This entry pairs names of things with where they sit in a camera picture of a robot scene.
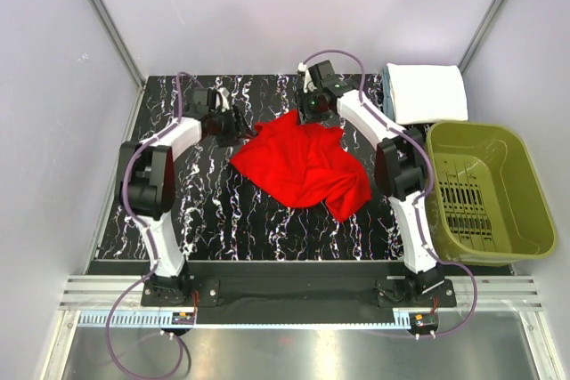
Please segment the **olive green plastic basket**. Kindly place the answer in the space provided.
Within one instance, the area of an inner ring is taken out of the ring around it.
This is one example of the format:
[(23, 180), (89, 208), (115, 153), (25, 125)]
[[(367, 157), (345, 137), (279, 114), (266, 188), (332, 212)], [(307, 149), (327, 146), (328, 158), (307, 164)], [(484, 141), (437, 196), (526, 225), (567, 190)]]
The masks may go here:
[(439, 122), (427, 132), (435, 186), (426, 202), (444, 261), (503, 266), (551, 255), (557, 232), (524, 142), (508, 128)]

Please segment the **white folded t-shirt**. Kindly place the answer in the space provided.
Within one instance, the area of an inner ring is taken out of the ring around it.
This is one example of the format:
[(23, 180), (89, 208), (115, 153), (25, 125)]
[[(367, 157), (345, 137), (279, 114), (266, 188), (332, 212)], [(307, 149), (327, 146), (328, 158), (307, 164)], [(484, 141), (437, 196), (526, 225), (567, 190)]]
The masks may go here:
[(458, 67), (393, 63), (386, 66), (397, 124), (468, 120), (467, 95)]

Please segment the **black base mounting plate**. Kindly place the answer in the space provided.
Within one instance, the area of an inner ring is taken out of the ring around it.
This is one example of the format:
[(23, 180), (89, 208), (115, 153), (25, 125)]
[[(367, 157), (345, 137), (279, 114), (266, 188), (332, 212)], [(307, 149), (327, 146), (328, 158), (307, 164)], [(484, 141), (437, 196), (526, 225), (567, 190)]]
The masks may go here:
[(248, 299), (337, 300), (380, 308), (457, 306), (443, 267), (413, 274), (394, 261), (188, 262), (177, 277), (152, 277), (142, 292), (142, 305), (158, 307), (216, 307)]

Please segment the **aluminium corner post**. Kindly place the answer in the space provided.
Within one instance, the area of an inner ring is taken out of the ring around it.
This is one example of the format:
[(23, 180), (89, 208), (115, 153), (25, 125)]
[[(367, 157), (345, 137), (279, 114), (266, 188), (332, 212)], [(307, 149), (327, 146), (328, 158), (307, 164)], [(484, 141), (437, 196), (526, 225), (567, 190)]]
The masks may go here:
[(135, 87), (141, 90), (146, 83), (146, 77), (137, 66), (134, 56), (129, 52), (124, 38), (121, 36), (115, 21), (112, 19), (104, 0), (88, 0), (104, 32), (109, 38), (116, 54), (126, 69)]
[(501, 11), (504, 9), (507, 2), (508, 0), (492, 0), (490, 2), (460, 59), (458, 68), (461, 74), (467, 72), (470, 64), (476, 57), (477, 52), (493, 28), (495, 21), (499, 18)]

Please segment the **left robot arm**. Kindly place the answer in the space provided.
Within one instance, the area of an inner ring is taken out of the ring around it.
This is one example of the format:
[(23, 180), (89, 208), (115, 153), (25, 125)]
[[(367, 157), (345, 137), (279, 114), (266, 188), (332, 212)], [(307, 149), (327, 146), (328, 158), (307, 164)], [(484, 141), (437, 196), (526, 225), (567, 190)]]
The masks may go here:
[(175, 161), (205, 138), (220, 148), (251, 138), (253, 132), (236, 106), (214, 108), (200, 118), (181, 116), (150, 138), (124, 142), (119, 149), (115, 197), (133, 220), (150, 260), (142, 277), (143, 298), (164, 305), (186, 304), (195, 293), (175, 236)]

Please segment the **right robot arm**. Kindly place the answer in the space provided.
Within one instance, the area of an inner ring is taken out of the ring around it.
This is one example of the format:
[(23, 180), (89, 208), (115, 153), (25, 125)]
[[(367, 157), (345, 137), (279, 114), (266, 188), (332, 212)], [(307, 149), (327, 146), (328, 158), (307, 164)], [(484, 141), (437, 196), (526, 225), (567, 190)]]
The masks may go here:
[(407, 269), (396, 301), (421, 306), (444, 283), (442, 266), (430, 236), (426, 198), (433, 188), (434, 171), (420, 133), (405, 130), (390, 120), (356, 89), (340, 94), (331, 90), (296, 93), (299, 120), (318, 123), (333, 113), (355, 127), (375, 149), (374, 178), (387, 197), (397, 220)]

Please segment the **left aluminium corner post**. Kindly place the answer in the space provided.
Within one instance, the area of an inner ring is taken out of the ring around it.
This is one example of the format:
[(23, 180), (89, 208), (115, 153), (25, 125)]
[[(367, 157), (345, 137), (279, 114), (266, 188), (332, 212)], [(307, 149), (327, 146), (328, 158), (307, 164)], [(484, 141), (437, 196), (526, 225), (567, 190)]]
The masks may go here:
[(116, 54), (126, 69), (135, 87), (141, 90), (146, 83), (146, 77), (137, 66), (134, 56), (129, 52), (124, 38), (121, 36), (115, 21), (112, 19), (104, 0), (88, 0), (104, 32), (109, 38)]

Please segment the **right aluminium corner post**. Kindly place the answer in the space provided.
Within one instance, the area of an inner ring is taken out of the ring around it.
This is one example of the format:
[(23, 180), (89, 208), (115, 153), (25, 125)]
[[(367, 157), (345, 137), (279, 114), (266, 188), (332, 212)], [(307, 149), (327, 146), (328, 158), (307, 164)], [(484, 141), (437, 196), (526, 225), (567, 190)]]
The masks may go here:
[(492, 0), (490, 2), (460, 59), (458, 68), (461, 74), (467, 72), (470, 64), (476, 57), (477, 52), (493, 28), (495, 21), (499, 18), (501, 11), (504, 9), (507, 2), (508, 0)]

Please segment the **red t-shirt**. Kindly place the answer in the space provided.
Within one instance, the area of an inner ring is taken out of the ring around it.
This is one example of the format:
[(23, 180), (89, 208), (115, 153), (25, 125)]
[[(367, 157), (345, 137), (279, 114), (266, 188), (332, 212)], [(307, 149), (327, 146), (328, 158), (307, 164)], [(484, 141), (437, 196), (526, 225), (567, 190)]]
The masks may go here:
[(371, 200), (360, 161), (341, 146), (338, 126), (299, 123), (294, 109), (255, 125), (257, 136), (231, 158), (232, 166), (290, 208), (323, 202), (343, 222)]

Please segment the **light blue folded t-shirt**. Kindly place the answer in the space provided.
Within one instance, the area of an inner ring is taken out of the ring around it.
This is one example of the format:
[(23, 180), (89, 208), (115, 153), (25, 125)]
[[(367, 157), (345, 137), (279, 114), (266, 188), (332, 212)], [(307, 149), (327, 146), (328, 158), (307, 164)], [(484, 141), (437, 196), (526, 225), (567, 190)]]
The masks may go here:
[(385, 66), (381, 71), (381, 84), (383, 101), (382, 108), (384, 114), (392, 121), (395, 120), (395, 111), (391, 95), (391, 80), (388, 66)]

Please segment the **aluminium frame rail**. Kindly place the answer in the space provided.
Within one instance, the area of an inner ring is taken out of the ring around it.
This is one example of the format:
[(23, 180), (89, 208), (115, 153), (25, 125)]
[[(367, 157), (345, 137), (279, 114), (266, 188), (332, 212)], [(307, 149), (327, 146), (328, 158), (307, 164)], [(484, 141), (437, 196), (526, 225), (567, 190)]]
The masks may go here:
[[(105, 309), (117, 300), (135, 276), (71, 276), (64, 288), (61, 310)], [(533, 280), (528, 276), (483, 276), (472, 282), (469, 278), (451, 277), (452, 296), (459, 311), (467, 310), (473, 301), (473, 287), (477, 287), (479, 311), (540, 311), (542, 302)], [(206, 279), (199, 288), (199, 298), (219, 303), (231, 295), (315, 298), (328, 292), (333, 299), (355, 297), (358, 292), (373, 291), (375, 280), (370, 278), (304, 279), (267, 277), (222, 277)]]

